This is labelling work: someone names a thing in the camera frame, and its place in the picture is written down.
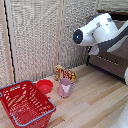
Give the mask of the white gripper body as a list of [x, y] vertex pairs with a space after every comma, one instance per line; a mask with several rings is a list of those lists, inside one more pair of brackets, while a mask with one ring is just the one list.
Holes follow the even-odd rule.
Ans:
[[97, 55], [99, 53], [99, 48], [97, 45], [92, 46], [91, 50], [89, 51], [89, 55]]

